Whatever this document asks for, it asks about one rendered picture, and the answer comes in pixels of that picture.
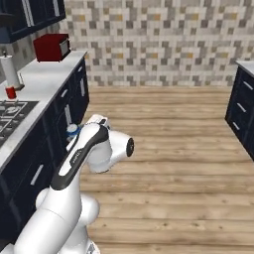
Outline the red soda can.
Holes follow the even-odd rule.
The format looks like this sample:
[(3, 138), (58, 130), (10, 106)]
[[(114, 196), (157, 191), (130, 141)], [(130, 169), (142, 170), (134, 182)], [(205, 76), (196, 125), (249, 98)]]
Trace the red soda can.
[(13, 86), (5, 88), (9, 99), (15, 99), (17, 97), (15, 88)]

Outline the red toaster oven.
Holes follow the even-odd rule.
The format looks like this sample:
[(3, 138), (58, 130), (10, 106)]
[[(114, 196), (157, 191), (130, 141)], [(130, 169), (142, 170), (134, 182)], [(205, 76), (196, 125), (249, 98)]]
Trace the red toaster oven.
[(33, 44), (38, 62), (61, 62), (70, 53), (68, 34), (45, 34)]

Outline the dark blue base cabinet run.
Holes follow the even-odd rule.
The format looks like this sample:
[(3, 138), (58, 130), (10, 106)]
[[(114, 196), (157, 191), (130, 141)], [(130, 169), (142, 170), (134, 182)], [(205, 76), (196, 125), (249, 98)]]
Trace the dark blue base cabinet run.
[[(81, 96), (83, 78), (85, 95)], [(71, 123), (78, 124), (89, 102), (85, 61), (81, 60), (64, 81), (32, 130), (0, 172), (0, 242), (13, 243), (35, 212), (39, 192), (50, 185), (55, 169), (66, 154), (67, 133), (64, 108), (68, 104)], [(36, 184), (30, 182), (43, 164)]]

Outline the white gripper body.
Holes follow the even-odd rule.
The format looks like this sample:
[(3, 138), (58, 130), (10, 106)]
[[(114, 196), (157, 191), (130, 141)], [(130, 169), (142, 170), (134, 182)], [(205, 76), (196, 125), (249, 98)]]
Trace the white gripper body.
[(69, 142), (68, 145), (66, 146), (66, 150), (67, 150), (67, 151), (69, 151), (69, 150), (71, 149), (71, 147), (73, 146), (73, 144), (74, 144), (74, 142), (75, 142), (77, 136), (78, 136), (78, 135), (75, 135), (75, 136), (72, 137), (72, 139), (70, 140), (70, 142)]

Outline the dark blue drawer cabinet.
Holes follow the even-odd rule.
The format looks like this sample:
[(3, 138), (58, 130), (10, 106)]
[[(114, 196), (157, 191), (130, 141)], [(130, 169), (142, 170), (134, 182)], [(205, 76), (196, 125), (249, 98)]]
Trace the dark blue drawer cabinet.
[(254, 162), (254, 61), (237, 61), (225, 121)]

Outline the dark blue wall cupboards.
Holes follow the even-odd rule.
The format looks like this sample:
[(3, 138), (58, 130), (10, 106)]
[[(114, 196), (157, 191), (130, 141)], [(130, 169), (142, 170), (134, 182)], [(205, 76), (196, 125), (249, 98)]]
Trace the dark blue wall cupboards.
[(16, 42), (64, 18), (64, 0), (0, 0), (0, 44)]

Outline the white paper towel roll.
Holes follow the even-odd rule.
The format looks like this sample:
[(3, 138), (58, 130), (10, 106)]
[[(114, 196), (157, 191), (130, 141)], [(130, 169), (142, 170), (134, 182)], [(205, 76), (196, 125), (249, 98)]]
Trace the white paper towel roll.
[(13, 57), (8, 55), (6, 52), (3, 52), (3, 55), (0, 57), (0, 64), (2, 65), (8, 85), (13, 86), (17, 91), (22, 90), (24, 88), (24, 84), (18, 77)]

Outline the black gas hob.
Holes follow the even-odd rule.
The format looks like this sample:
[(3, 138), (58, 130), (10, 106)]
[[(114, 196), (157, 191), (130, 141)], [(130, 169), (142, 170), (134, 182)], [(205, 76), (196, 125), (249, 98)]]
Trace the black gas hob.
[(37, 104), (38, 101), (0, 100), (0, 148)]

